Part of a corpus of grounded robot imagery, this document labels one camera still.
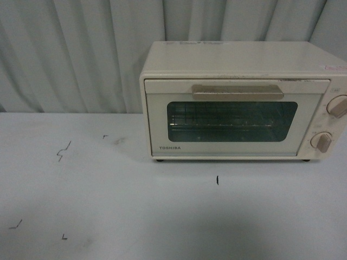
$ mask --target beige toaster oven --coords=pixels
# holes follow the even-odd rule
[[[154,42],[140,75],[152,159],[324,159],[347,63],[308,42]]]

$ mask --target toshiba logo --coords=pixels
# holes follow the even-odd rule
[[[159,146],[160,150],[181,150],[179,146]]]

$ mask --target curtain fold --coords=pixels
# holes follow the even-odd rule
[[[310,41],[347,60],[344,0],[0,0],[0,112],[141,113],[153,41]]]

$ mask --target white table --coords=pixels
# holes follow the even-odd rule
[[[156,162],[142,115],[1,113],[0,144],[0,259],[347,259],[346,131],[322,161]]]

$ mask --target temperature knob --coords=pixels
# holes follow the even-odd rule
[[[347,114],[347,96],[337,96],[327,104],[326,110],[335,118],[341,118]]]
[[[328,132],[322,132],[319,134],[316,134],[312,139],[311,139],[311,145],[314,148],[317,148],[320,150],[321,153],[326,153],[328,150],[330,144],[332,141],[332,136]]]

